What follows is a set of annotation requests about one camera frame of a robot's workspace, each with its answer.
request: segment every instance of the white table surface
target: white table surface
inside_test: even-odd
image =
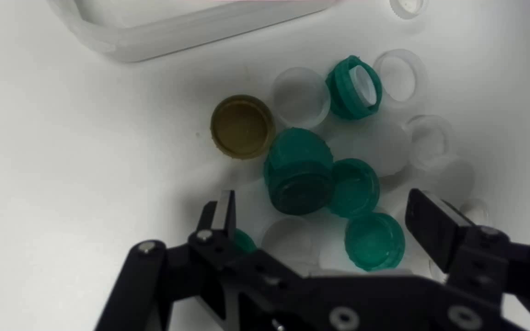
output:
[[[325,73],[349,53],[371,62],[389,47],[424,60],[423,112],[456,126],[491,222],[527,240],[526,0],[434,0],[413,22],[388,0],[342,0],[141,64],[91,53],[43,0],[0,0],[0,331],[91,329],[134,242],[181,242],[205,198],[255,176],[211,145],[220,97],[264,97],[283,68]],[[193,303],[172,323],[211,325]]]

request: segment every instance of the white plastic container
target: white plastic container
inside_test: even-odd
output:
[[[310,14],[336,0],[47,0],[91,49],[135,62]]]

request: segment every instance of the screw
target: screw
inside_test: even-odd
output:
[[[200,239],[202,242],[207,242],[209,237],[211,237],[211,231],[209,231],[209,229],[198,229],[198,231],[194,233],[194,237]]]
[[[327,319],[336,331],[354,331],[358,327],[358,314],[349,307],[334,307]]]
[[[156,248],[154,240],[145,240],[145,242],[137,244],[137,251],[141,251],[141,253],[150,253],[154,248]]]
[[[483,325],[480,314],[465,305],[450,305],[446,310],[446,318],[463,331],[478,331]]]

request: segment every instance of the bottle cap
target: bottle cap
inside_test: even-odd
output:
[[[428,0],[389,0],[389,5],[397,16],[412,20],[426,9]]]
[[[332,165],[332,196],[329,209],[345,218],[371,213],[378,202],[378,178],[375,171],[354,158]]]
[[[332,97],[331,110],[342,119],[360,119],[378,110],[382,84],[375,69],[358,57],[340,60],[325,84]]]
[[[452,128],[437,115],[413,115],[406,123],[412,139],[410,163],[419,171],[428,171],[434,159],[454,154]]]
[[[474,187],[474,167],[458,154],[443,154],[434,158],[415,178],[419,189],[432,191],[454,207],[463,205]]]
[[[389,49],[377,57],[373,68],[382,82],[382,108],[402,119],[412,117],[410,114],[419,110],[419,101],[426,93],[423,60],[408,49]]]
[[[257,244],[253,244],[251,237],[242,229],[233,231],[233,242],[246,253],[257,250]]]
[[[378,176],[400,172],[410,159],[410,134],[386,119],[347,125],[332,132],[329,147],[336,158],[364,159]]]
[[[303,218],[275,220],[261,240],[264,251],[301,275],[318,268],[318,248],[312,231]]]
[[[349,220],[343,246],[362,270],[395,268],[404,253],[404,235],[389,215],[367,213]]]
[[[286,128],[272,143],[262,176],[270,202],[288,215],[323,207],[332,193],[332,154],[312,132]]]
[[[331,95],[312,69],[288,68],[275,77],[270,104],[285,126],[316,128],[331,108]]]
[[[227,97],[211,114],[211,137],[231,158],[255,158],[273,137],[272,115],[266,104],[251,95]]]

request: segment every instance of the clear bottle cap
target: clear bottle cap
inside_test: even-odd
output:
[[[428,0],[389,0],[389,5],[397,16],[412,20],[426,9]]]
[[[382,82],[382,108],[400,119],[412,117],[426,93],[423,60],[410,49],[389,49],[377,57],[373,68]]]
[[[369,119],[343,126],[332,132],[329,147],[336,158],[364,159],[377,176],[393,176],[410,159],[410,134],[388,119]]]
[[[285,126],[316,128],[329,114],[331,95],[312,69],[288,68],[275,77],[270,104]]]
[[[318,268],[318,248],[307,220],[286,216],[273,222],[261,248],[301,275]]]
[[[426,171],[435,158],[454,152],[452,128],[437,115],[413,115],[404,128],[412,139],[410,163],[419,171]]]
[[[463,213],[472,224],[496,228],[487,216],[487,209],[489,207],[481,198],[469,198],[459,205],[459,213]]]
[[[434,158],[419,174],[415,185],[428,189],[454,207],[463,205],[474,187],[476,172],[472,165],[458,154]]]

